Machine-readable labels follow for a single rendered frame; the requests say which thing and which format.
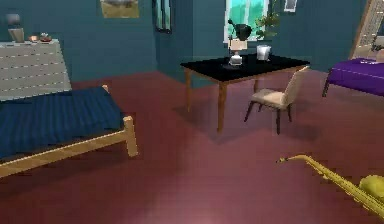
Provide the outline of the dark framed wall picture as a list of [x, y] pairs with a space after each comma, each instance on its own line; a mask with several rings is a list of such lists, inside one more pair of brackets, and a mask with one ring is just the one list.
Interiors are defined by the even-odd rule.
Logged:
[[172, 33], [171, 0], [152, 0], [155, 28], [161, 33]]

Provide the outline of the window with white frame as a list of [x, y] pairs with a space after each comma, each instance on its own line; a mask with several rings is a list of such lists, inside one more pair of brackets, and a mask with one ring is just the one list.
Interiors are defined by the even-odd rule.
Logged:
[[252, 28], [249, 41], [258, 41], [256, 32], [259, 28], [256, 20], [267, 15], [271, 0], [225, 0], [224, 13], [224, 43], [228, 42], [228, 36], [235, 36], [233, 26], [228, 23], [231, 19], [235, 24], [246, 24]]

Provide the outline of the black watering can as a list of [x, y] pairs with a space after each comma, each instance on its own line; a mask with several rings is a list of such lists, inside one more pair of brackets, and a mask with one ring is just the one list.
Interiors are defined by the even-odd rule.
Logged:
[[228, 20], [228, 23], [233, 26], [236, 37], [240, 41], [246, 41], [252, 32], [252, 28], [247, 24], [235, 24], [232, 19]]

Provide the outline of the green house plant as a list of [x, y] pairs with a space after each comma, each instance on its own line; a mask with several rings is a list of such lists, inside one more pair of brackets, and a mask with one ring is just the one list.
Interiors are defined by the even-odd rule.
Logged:
[[275, 10], [277, 0], [269, 0], [267, 12], [260, 18], [255, 20], [256, 39], [269, 40], [271, 37], [277, 35], [275, 27], [279, 25], [279, 13]]

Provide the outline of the purple bed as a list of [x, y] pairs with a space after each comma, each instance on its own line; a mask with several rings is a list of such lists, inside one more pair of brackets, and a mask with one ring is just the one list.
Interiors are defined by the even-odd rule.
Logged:
[[323, 97], [327, 96], [330, 85], [384, 97], [384, 62], [367, 58], [339, 62], [329, 69]]

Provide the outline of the wooden lattice door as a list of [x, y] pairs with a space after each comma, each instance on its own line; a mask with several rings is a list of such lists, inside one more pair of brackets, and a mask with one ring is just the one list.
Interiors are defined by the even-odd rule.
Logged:
[[367, 58], [384, 19], [384, 0], [367, 0], [349, 58]]

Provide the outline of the yellow framed picture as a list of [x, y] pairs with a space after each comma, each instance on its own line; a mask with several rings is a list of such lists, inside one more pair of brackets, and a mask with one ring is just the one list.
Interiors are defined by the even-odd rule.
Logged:
[[105, 18], [138, 18], [138, 0], [100, 0]]

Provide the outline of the white flowerpot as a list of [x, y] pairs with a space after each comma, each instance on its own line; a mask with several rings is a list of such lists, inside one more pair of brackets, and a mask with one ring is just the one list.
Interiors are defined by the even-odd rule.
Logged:
[[257, 59], [267, 61], [269, 58], [271, 47], [269, 45], [258, 45], [257, 46]]

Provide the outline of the table lamp with beige shade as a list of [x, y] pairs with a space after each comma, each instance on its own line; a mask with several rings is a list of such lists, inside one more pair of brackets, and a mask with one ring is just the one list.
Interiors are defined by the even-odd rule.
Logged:
[[241, 41], [238, 38], [229, 41], [228, 49], [233, 53], [230, 57], [229, 64], [232, 66], [240, 66], [242, 64], [241, 50], [247, 49], [247, 41]]

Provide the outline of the golden saxophone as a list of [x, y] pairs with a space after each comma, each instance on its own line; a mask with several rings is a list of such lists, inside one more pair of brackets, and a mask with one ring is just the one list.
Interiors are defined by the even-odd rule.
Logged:
[[360, 179], [355, 185], [347, 178], [330, 170], [311, 156], [299, 154], [291, 157], [281, 157], [277, 163], [291, 160], [303, 160], [311, 166], [323, 179], [330, 180], [340, 187], [354, 201], [360, 203], [363, 208], [373, 212], [384, 220], [384, 176], [370, 174]]

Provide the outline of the beige chair with dark legs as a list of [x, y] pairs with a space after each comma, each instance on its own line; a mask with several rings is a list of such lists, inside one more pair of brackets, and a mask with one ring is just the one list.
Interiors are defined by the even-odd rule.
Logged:
[[261, 111], [263, 106], [274, 108], [276, 111], [276, 133], [280, 134], [281, 112], [286, 111], [288, 114], [288, 120], [292, 121], [291, 108], [297, 98], [298, 92], [304, 79], [304, 74], [307, 70], [308, 66], [305, 66], [295, 71], [284, 91], [276, 91], [268, 88], [263, 88], [256, 91], [250, 97], [244, 121], [248, 120], [255, 104], [259, 105], [258, 111]]

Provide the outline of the white chest of drawers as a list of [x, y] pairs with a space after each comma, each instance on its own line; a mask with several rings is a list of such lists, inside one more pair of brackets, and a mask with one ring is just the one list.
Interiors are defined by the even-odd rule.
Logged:
[[58, 39], [0, 42], [0, 101], [71, 89]]

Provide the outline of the blue bed with wooden frame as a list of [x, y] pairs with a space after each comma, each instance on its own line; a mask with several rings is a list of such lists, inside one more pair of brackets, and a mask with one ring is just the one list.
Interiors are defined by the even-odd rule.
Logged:
[[0, 178], [119, 142], [138, 154], [134, 118], [106, 85], [0, 101]]

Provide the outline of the black top wooden table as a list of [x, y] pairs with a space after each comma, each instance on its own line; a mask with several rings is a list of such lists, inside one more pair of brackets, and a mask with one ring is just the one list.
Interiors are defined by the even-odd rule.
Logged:
[[229, 84], [254, 80], [254, 90], [257, 90], [258, 80], [263, 76], [283, 71], [299, 71], [310, 64], [309, 61], [277, 55], [271, 55], [267, 61], [258, 60], [256, 54], [246, 54], [242, 58], [243, 62], [240, 66], [230, 66], [228, 57], [180, 64], [185, 75], [187, 111], [191, 109], [191, 81], [193, 74], [204, 77], [218, 85], [218, 133], [221, 133], [224, 127], [225, 103]]

